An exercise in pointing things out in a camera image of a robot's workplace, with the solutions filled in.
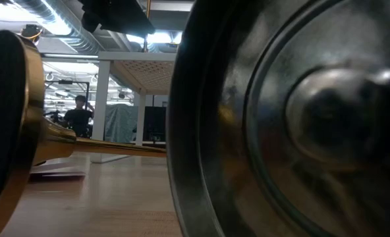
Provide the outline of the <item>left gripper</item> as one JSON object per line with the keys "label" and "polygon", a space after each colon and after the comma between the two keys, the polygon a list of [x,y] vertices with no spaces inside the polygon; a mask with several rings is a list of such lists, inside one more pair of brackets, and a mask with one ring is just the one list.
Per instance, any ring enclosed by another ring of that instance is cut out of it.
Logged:
{"label": "left gripper", "polygon": [[132,32],[137,36],[153,34],[155,27],[144,14],[137,0],[78,0],[82,3],[84,14],[82,27],[95,32],[102,30],[113,32]]}

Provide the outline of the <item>white perforated shelf riser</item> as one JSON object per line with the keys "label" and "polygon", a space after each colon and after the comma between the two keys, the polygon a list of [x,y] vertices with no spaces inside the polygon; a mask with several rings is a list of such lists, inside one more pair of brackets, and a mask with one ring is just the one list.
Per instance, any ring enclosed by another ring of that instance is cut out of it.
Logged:
{"label": "white perforated shelf riser", "polygon": [[143,144],[146,96],[169,94],[176,55],[174,53],[139,53],[101,51],[97,56],[99,71],[96,88],[96,111],[92,138],[102,141],[105,132],[105,109],[109,77],[116,74],[139,95],[136,145]]}

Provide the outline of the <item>black partition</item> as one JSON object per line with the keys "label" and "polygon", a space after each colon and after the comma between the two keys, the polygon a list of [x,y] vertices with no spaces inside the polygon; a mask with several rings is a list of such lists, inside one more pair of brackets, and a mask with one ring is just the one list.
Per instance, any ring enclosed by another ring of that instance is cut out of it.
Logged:
{"label": "black partition", "polygon": [[146,107],[144,115],[143,140],[165,141],[166,107]]}

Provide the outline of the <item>grey cover cloth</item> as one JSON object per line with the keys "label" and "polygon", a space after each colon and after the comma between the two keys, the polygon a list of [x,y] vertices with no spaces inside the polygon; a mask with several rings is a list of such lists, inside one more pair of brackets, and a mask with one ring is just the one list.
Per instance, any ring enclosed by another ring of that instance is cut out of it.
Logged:
{"label": "grey cover cloth", "polygon": [[136,137],[137,120],[138,107],[125,104],[106,106],[104,140],[130,143]]}

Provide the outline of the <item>person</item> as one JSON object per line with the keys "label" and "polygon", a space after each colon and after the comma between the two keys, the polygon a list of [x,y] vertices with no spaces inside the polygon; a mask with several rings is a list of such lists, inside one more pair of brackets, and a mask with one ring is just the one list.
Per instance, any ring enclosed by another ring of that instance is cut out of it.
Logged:
{"label": "person", "polygon": [[94,108],[83,95],[76,96],[75,103],[76,107],[66,112],[61,124],[73,130],[77,137],[90,138],[92,129],[89,128],[89,120],[94,117]]}

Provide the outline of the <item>ribbed silver ventilation duct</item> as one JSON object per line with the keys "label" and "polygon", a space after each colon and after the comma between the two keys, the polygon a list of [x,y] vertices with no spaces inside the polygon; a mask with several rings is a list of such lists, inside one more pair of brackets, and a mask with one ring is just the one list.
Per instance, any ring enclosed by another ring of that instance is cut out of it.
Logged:
{"label": "ribbed silver ventilation duct", "polygon": [[31,14],[52,35],[82,55],[96,55],[103,49],[83,28],[62,0],[9,0],[16,8]]}

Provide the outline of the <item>black frame rig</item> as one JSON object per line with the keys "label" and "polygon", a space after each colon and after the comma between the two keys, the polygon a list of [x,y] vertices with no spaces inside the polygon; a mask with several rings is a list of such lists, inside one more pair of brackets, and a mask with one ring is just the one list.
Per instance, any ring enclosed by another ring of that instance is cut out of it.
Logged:
{"label": "black frame rig", "polygon": [[51,122],[62,126],[61,122],[68,110],[76,107],[75,97],[83,95],[89,102],[90,83],[73,80],[45,81],[45,112],[43,116]]}

